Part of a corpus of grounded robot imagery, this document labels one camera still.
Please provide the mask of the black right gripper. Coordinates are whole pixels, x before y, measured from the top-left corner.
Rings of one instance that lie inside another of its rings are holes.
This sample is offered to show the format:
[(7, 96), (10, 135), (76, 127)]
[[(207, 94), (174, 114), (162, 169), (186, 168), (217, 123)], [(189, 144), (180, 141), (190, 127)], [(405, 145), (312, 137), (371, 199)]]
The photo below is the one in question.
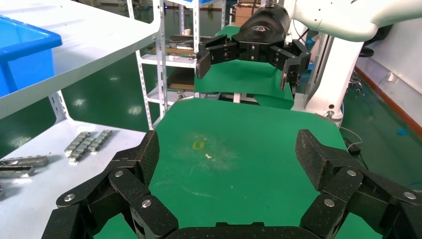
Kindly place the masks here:
[(259, 8), (231, 37), (226, 34), (199, 44), (196, 76), (202, 79), (211, 66), (232, 60), (269, 63), (282, 72), (280, 88), (299, 84), (299, 77), (309, 67), (311, 53), (294, 39), (286, 45), (290, 26), (287, 10), (279, 5)]

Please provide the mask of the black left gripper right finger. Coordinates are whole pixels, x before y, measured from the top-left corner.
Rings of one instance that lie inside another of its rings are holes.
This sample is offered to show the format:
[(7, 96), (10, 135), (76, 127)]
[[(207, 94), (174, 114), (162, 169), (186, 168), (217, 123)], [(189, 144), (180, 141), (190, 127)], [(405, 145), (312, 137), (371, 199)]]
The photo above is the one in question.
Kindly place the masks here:
[(348, 151), (323, 145), (307, 129), (299, 130), (295, 153), (319, 192), (301, 228), (332, 239), (354, 214), (385, 239), (421, 238), (421, 194), (369, 171)]

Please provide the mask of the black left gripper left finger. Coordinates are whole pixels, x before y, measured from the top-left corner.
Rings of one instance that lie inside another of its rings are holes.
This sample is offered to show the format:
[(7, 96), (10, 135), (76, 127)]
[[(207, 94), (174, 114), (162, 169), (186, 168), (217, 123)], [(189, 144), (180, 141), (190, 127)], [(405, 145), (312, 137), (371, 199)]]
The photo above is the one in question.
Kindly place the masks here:
[(168, 237), (178, 220), (149, 189), (159, 153), (154, 130), (138, 146), (117, 152), (101, 173), (58, 197), (42, 238), (92, 239), (117, 215), (139, 239)]

